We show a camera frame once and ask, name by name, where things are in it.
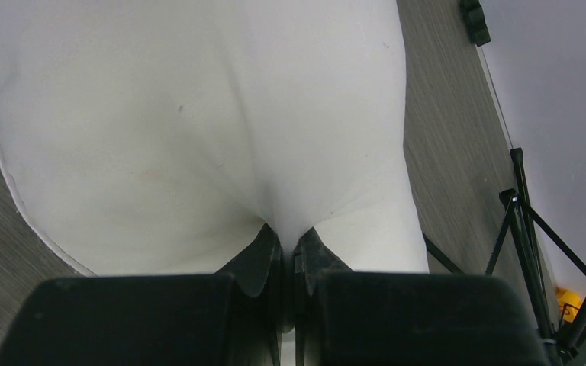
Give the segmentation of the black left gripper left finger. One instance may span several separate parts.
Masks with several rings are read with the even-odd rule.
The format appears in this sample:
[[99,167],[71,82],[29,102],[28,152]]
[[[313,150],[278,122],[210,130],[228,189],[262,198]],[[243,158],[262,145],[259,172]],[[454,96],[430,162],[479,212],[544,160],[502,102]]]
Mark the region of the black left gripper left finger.
[[0,365],[278,365],[281,263],[263,226],[212,274],[44,281],[14,318]]

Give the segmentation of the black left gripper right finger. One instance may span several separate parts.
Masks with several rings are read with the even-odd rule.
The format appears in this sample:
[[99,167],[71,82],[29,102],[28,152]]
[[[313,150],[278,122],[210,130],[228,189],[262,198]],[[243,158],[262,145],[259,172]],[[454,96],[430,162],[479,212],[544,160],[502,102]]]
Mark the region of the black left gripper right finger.
[[481,275],[354,271],[308,230],[294,251],[298,365],[547,365],[520,298]]

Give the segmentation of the white pillow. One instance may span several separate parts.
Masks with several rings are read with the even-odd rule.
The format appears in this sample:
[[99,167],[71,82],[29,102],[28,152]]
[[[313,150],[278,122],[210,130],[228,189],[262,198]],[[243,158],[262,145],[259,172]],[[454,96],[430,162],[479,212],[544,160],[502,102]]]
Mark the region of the white pillow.
[[394,1],[0,1],[0,169],[83,274],[219,269],[264,224],[428,272]]

